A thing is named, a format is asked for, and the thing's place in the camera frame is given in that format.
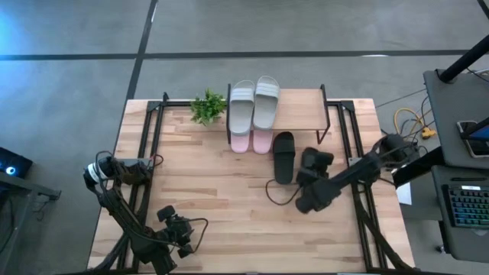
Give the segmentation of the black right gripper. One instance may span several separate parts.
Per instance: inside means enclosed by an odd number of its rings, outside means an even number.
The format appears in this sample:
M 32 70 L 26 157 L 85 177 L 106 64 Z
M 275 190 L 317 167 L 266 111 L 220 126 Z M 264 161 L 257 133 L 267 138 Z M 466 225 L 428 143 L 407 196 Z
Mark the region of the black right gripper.
M 328 168 L 333 163 L 334 155 L 318 151 L 316 153 L 316 164 L 307 166 L 307 172 L 299 171 L 296 175 L 296 183 L 300 187 L 310 186 L 317 180 L 329 178 Z

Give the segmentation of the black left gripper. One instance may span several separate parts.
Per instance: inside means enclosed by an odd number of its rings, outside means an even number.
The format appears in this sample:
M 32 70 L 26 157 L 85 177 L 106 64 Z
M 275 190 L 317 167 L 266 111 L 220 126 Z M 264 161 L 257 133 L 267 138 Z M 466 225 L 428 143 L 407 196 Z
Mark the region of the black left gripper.
M 157 211 L 159 222 L 164 222 L 166 228 L 160 230 L 160 236 L 164 241 L 182 246 L 178 251 L 180 258 L 185 258 L 193 253 L 190 243 L 190 235 L 193 228 L 190 219 L 175 216 L 175 208 L 172 205 L 165 206 Z

